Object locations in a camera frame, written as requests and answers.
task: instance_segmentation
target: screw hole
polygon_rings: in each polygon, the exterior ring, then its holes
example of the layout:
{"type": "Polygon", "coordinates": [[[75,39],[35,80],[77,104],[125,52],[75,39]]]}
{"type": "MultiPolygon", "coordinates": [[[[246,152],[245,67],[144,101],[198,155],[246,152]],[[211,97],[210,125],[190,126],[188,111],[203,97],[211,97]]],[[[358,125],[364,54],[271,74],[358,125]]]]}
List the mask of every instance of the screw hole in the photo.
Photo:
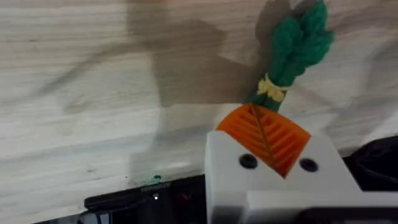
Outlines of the screw hole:
{"type": "Polygon", "coordinates": [[[313,159],[304,158],[300,160],[300,167],[307,172],[316,172],[318,164],[313,159]]]}
{"type": "Polygon", "coordinates": [[[255,169],[257,167],[257,159],[252,154],[243,154],[239,157],[239,163],[246,169],[255,169]]]}

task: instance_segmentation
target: yellow band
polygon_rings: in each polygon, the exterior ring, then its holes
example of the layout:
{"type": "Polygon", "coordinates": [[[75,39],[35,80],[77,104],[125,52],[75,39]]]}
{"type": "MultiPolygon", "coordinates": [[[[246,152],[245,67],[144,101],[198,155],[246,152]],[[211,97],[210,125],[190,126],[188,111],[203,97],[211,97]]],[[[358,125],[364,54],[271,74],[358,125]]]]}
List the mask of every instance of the yellow band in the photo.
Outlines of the yellow band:
{"type": "Polygon", "coordinates": [[[285,99],[284,91],[288,90],[289,86],[279,87],[271,82],[268,78],[268,73],[265,79],[260,80],[257,95],[267,93],[269,98],[276,102],[282,102],[285,99]]]}

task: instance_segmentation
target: wood grain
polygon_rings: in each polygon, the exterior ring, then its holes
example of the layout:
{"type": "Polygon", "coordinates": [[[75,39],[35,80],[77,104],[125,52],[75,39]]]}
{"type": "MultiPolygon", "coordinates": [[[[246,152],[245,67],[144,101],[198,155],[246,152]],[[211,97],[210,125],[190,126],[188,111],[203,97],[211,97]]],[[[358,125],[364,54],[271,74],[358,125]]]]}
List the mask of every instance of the wood grain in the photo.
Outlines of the wood grain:
{"type": "MultiPolygon", "coordinates": [[[[281,113],[342,152],[395,134],[398,2],[329,0],[336,39],[281,113]]],[[[299,10],[291,11],[296,5],[299,10]]],[[[267,69],[265,0],[0,1],[0,222],[199,174],[206,133],[267,69]]]]}

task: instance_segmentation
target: white plastic part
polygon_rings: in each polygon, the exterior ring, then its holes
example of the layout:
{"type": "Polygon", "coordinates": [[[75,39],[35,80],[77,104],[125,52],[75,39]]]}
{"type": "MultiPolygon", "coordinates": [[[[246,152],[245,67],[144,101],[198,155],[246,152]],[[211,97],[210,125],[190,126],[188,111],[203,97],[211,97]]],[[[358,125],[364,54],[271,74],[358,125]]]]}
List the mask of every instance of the white plastic part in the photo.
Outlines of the white plastic part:
{"type": "Polygon", "coordinates": [[[312,136],[286,179],[259,158],[246,169],[239,157],[250,153],[222,131],[208,134],[205,156],[209,223],[256,223],[291,218],[313,206],[398,205],[398,194],[363,193],[329,140],[312,136]],[[301,168],[308,158],[316,172],[301,168]]]}

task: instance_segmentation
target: black object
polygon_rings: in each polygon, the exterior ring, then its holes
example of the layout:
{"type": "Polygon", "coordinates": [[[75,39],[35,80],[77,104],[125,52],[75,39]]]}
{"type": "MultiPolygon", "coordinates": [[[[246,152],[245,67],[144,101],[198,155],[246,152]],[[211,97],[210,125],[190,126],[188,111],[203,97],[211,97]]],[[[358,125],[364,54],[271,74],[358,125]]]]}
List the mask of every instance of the black object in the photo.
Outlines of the black object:
{"type": "Polygon", "coordinates": [[[243,154],[239,157],[239,163],[246,169],[255,169],[257,167],[257,159],[252,154],[243,154]]]}
{"type": "Polygon", "coordinates": [[[301,159],[300,167],[308,172],[316,172],[318,170],[318,164],[313,159],[301,159]]]}
{"type": "Polygon", "coordinates": [[[310,208],[302,211],[293,224],[380,224],[397,223],[398,208],[310,208]]]}
{"type": "Polygon", "coordinates": [[[90,197],[85,207],[84,215],[94,215],[97,224],[102,215],[107,215],[109,224],[205,224],[205,176],[90,197]]]}
{"type": "Polygon", "coordinates": [[[398,137],[371,141],[344,162],[362,190],[398,190],[398,137]]]}

